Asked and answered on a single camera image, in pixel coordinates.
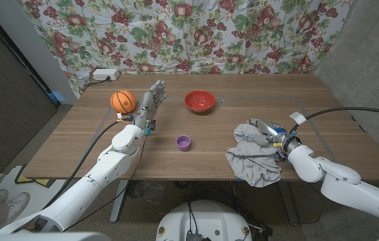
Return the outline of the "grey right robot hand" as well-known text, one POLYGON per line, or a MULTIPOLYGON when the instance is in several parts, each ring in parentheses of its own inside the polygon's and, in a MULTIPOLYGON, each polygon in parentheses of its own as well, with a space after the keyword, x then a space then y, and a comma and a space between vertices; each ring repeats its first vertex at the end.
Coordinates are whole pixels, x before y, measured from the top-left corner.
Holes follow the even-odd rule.
POLYGON ((260 134, 247 136, 248 141, 257 143, 260 146, 272 144, 274 147, 283 147, 289 139, 289 134, 281 125, 257 118, 248 119, 245 124, 252 125, 260 132, 260 134))

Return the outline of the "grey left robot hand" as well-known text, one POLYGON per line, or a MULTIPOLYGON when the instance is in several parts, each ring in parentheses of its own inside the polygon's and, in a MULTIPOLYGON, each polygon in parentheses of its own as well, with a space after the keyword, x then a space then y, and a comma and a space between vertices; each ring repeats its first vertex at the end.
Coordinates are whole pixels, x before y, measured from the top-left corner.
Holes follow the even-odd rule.
POLYGON ((144 129, 149 121, 152 121, 157 114, 157 109, 167 98, 165 92, 165 81, 158 80, 143 95, 137 115, 135 117, 135 126, 144 129))

